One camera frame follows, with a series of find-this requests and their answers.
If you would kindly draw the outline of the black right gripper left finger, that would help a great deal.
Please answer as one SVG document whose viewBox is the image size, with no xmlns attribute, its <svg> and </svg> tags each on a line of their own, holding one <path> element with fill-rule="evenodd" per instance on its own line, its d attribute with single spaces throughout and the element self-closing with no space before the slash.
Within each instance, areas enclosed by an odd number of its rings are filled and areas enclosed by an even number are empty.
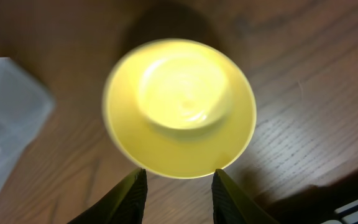
<svg viewBox="0 0 358 224">
<path fill-rule="evenodd" d="M 147 191 L 146 170 L 138 168 L 68 224 L 141 224 Z"/>
</svg>

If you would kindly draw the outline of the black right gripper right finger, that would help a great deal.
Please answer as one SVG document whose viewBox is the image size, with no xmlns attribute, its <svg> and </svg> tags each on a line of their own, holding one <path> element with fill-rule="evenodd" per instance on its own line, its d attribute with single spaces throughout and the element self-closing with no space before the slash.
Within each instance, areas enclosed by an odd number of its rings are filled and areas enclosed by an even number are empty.
<svg viewBox="0 0 358 224">
<path fill-rule="evenodd" d="M 222 169 L 215 170 L 211 190 L 214 224 L 278 224 Z"/>
</svg>

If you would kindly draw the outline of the yellow small bowl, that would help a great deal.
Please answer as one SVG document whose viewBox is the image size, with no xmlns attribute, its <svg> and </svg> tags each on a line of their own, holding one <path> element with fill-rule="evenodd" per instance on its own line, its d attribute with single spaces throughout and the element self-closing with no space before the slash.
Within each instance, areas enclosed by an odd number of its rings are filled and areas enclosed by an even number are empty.
<svg viewBox="0 0 358 224">
<path fill-rule="evenodd" d="M 242 70 L 222 52 L 186 39 L 155 40 L 126 53 L 106 79 L 102 113 L 128 159 L 173 179 L 231 165 L 257 120 Z"/>
</svg>

